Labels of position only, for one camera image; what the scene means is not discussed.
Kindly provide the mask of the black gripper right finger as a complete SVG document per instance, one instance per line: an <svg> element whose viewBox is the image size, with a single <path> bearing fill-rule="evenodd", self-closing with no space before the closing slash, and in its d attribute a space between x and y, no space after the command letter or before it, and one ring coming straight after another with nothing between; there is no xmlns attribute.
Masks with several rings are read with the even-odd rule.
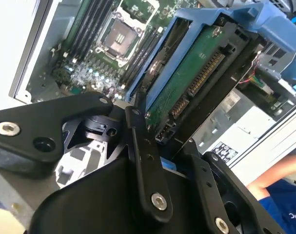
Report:
<svg viewBox="0 0 296 234"><path fill-rule="evenodd" d="M186 174L210 234L280 234L282 228L214 153L201 155L193 139L181 150Z"/></svg>

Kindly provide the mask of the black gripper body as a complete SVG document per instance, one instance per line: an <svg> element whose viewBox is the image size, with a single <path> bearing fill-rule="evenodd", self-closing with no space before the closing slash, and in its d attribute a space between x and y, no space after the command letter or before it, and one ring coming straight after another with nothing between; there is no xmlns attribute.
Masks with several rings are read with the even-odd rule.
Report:
<svg viewBox="0 0 296 234"><path fill-rule="evenodd" d="M196 145L176 173L162 167L143 117L127 115L117 158L53 193L34 213L30 234L204 234L195 182Z"/></svg>

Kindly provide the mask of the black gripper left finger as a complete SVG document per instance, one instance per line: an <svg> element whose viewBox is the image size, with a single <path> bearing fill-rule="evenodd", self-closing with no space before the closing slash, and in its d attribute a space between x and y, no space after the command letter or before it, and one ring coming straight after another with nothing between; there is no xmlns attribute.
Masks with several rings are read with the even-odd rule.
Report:
<svg viewBox="0 0 296 234"><path fill-rule="evenodd" d="M126 202L141 222L168 222L173 205L156 143L146 127L145 105L143 92L125 109L101 93L88 92L0 110L0 170L47 178L67 150L87 144L96 134L94 118L116 114L100 137L108 144L107 164L55 194L53 213L67 215L69 201L84 217L98 205L112 216Z"/></svg>

